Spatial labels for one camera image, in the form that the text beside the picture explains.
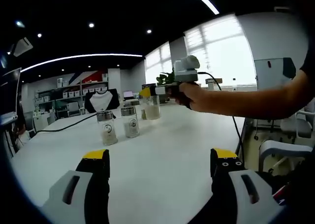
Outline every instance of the metal jar lid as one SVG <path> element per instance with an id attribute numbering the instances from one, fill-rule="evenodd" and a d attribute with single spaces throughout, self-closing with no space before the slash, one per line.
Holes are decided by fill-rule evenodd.
<path id="1" fill-rule="evenodd" d="M 97 121 L 107 121 L 113 119 L 113 112 L 110 110 L 101 111 L 96 113 Z"/>
<path id="2" fill-rule="evenodd" d="M 123 107 L 121 112 L 122 116 L 131 116 L 136 114 L 136 108 L 134 106 Z"/>

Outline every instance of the black ceiling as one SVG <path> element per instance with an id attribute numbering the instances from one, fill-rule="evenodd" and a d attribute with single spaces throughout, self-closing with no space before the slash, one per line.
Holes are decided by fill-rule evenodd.
<path id="1" fill-rule="evenodd" d="M 220 15 L 273 11 L 285 0 L 210 0 Z M 9 67 L 26 68 L 47 60 L 80 54 L 124 53 L 145 56 L 184 31 L 215 17 L 201 0 L 5 0 L 1 4 L 1 50 L 27 37 L 34 46 Z M 20 20 L 25 28 L 18 28 Z M 131 68 L 142 58 L 90 57 L 59 61 L 22 73 L 25 82 L 64 73 Z"/>

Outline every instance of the computer monitor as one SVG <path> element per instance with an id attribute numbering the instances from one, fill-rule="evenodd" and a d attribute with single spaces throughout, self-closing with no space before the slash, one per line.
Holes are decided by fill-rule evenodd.
<path id="1" fill-rule="evenodd" d="M 0 79 L 2 106 L 0 107 L 1 124 L 4 119 L 17 118 L 17 95 L 21 68 L 4 74 Z"/>
<path id="2" fill-rule="evenodd" d="M 133 99 L 132 91 L 124 91 L 124 100 Z"/>

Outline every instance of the glass jar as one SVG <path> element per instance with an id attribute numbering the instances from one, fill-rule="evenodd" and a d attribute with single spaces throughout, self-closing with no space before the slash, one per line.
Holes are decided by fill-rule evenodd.
<path id="1" fill-rule="evenodd" d="M 139 125 L 136 108 L 134 106 L 121 109 L 126 137 L 133 138 L 139 135 Z"/>
<path id="2" fill-rule="evenodd" d="M 145 97 L 143 98 L 143 102 L 143 107 L 146 112 L 146 118 L 148 120 L 154 120 L 161 117 L 158 96 Z"/>
<path id="3" fill-rule="evenodd" d="M 106 110 L 96 113 L 100 135 L 104 145 L 111 145 L 118 142 L 115 133 L 112 111 Z"/>

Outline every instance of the window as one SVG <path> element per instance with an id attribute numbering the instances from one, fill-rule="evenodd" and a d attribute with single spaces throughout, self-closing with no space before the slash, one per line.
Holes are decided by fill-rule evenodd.
<path id="1" fill-rule="evenodd" d="M 251 49 L 234 15 L 204 23 L 185 35 L 188 53 L 200 62 L 198 71 L 222 78 L 222 86 L 256 85 Z M 208 78 L 199 75 L 198 83 L 207 86 Z"/>
<path id="2" fill-rule="evenodd" d="M 172 72 L 171 50 L 169 43 L 165 43 L 146 56 L 146 83 L 156 83 L 161 72 Z"/>

